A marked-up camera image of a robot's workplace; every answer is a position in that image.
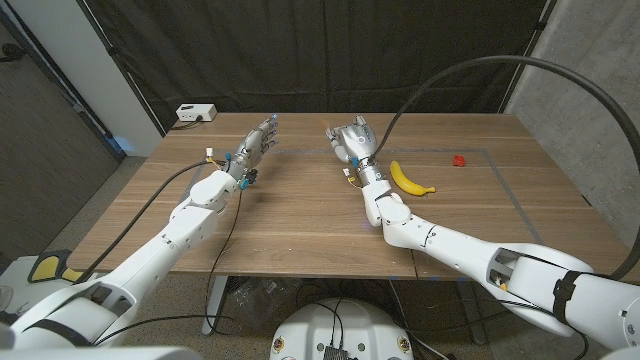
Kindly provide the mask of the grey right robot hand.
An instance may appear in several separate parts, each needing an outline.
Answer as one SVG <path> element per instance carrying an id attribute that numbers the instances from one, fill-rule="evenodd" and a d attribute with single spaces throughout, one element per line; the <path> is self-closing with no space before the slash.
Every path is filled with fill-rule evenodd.
<path id="1" fill-rule="evenodd" d="M 375 133 L 361 115 L 351 124 L 327 129 L 326 135 L 337 158 L 345 163 L 369 158 L 377 148 Z"/>

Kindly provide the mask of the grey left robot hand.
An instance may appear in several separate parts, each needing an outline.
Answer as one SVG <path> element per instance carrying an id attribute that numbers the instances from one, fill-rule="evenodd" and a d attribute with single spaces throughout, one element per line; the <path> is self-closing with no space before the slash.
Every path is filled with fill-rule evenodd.
<path id="1" fill-rule="evenodd" d="M 262 156 L 278 143 L 277 126 L 278 116 L 274 114 L 252 129 L 231 155 L 225 171 L 238 180 L 255 168 Z"/>

